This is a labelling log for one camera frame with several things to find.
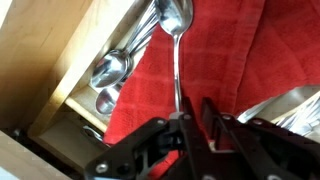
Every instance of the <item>silver utensil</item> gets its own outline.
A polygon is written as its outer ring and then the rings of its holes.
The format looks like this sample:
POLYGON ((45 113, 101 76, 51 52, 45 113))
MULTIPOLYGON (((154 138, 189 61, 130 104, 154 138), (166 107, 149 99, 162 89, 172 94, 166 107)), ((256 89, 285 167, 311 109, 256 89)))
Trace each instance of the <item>silver utensil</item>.
POLYGON ((96 109, 101 114, 110 115, 116 106, 119 98, 121 85, 116 84, 111 87, 104 88, 96 99, 96 109))
POLYGON ((174 41, 175 108, 177 112, 180 112, 179 43, 183 33, 191 25, 193 19, 193 4, 191 0, 155 0, 155 6, 162 29, 170 34, 174 41))
POLYGON ((130 75, 133 70, 131 56, 150 41, 157 22, 154 1, 151 1, 125 47, 111 50, 98 62, 91 85, 97 88, 113 86, 130 75))
POLYGON ((103 135, 99 134, 97 131, 92 129, 90 126, 84 125, 82 127, 82 132, 86 135, 86 137, 90 138, 90 140, 92 139, 93 141, 97 141, 97 142, 101 143, 101 145, 103 144, 104 146, 107 146, 110 148, 110 145, 103 142, 103 135))
POLYGON ((246 123, 248 120, 253 118, 255 115, 257 115, 260 111, 262 111, 263 108, 267 107, 272 101, 274 101, 275 98, 270 98, 260 104, 257 104, 253 106, 252 108, 246 110, 245 112, 241 113, 238 116, 238 121, 242 123, 246 123))
POLYGON ((320 97, 313 98, 309 103, 302 105, 292 115, 284 117, 277 125, 296 134, 305 136, 312 132, 320 122, 320 97))

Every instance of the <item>metal spoon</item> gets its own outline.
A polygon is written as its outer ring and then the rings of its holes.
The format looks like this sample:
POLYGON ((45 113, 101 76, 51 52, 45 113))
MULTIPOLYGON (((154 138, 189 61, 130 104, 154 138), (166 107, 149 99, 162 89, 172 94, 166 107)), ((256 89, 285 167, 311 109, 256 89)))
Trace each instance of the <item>metal spoon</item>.
POLYGON ((162 29, 173 37, 174 41, 174 88, 175 108, 180 112, 181 87, 179 75, 179 43, 183 33, 190 27, 193 19, 191 0, 155 0, 156 12, 162 29))
POLYGON ((96 99, 96 109, 101 114, 110 115, 116 106, 119 98, 121 85, 116 84, 111 87, 104 88, 96 99))
POLYGON ((113 86, 126 78, 132 71, 131 56, 149 42, 157 22, 154 1, 151 1, 124 49, 112 50, 99 61, 91 85, 97 88, 113 86))

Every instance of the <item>spoon handle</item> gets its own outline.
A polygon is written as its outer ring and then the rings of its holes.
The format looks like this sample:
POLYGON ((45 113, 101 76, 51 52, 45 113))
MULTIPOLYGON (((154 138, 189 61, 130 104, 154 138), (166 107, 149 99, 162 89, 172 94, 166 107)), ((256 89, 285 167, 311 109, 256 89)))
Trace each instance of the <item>spoon handle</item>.
POLYGON ((128 40, 124 50, 130 54, 135 51, 137 47, 145 40, 148 39, 146 36, 149 35, 149 31, 153 32, 155 25, 157 24, 158 19, 156 18, 154 0, 150 2, 148 8, 143 13, 140 18, 138 25, 134 29, 130 39, 128 40))
POLYGON ((181 87, 179 73, 179 45, 182 34, 173 36, 173 74, 174 74, 174 99, 176 112, 181 112, 181 87))

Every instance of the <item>red towel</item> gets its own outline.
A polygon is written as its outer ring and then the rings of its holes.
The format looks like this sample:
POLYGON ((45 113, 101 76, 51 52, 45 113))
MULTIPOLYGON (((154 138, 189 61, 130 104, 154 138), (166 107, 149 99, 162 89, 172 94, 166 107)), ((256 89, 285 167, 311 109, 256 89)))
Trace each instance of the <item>red towel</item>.
MULTIPOLYGON (((180 46, 182 92, 235 115, 270 97, 320 83, 317 0, 193 0, 180 46)), ((174 112, 173 40, 160 26, 122 88, 104 141, 115 144, 152 117, 174 112)), ((175 160, 170 155, 153 175, 175 160)))

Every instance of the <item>kitchen utensil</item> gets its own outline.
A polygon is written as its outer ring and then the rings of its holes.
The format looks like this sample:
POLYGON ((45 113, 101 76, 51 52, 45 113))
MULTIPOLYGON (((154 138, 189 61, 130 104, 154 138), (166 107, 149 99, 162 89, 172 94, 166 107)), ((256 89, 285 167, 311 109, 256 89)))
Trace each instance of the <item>kitchen utensil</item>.
POLYGON ((181 87, 179 76, 179 43, 183 33, 190 27, 193 19, 191 0, 155 0, 156 13, 162 29, 174 41, 174 88, 175 108, 180 112, 181 87))
POLYGON ((84 125, 82 127, 82 132, 86 135, 86 137, 88 137, 91 141, 99 143, 101 146, 107 146, 110 148, 110 145, 106 144, 103 142, 103 135, 99 134, 97 131, 95 131, 94 129, 92 129, 90 126, 88 125, 84 125))
POLYGON ((242 123, 246 123, 248 120, 253 118, 256 114, 258 114, 260 111, 262 111, 263 108, 268 106, 274 100, 275 100, 275 98, 270 98, 260 104, 253 106, 252 108, 246 110, 245 112, 241 113, 238 116, 238 118, 237 118, 238 121, 240 121, 242 123))
POLYGON ((133 66, 131 56, 149 42, 157 22, 154 1, 151 1, 125 47, 111 50, 98 62, 91 85, 98 88, 112 86, 130 75, 133 66))
POLYGON ((319 125, 319 121, 320 97, 315 96, 308 103, 302 104, 295 113, 284 117, 277 125, 304 136, 319 125))
POLYGON ((104 88, 96 99, 96 109, 101 114, 110 115, 120 94, 121 85, 104 88))

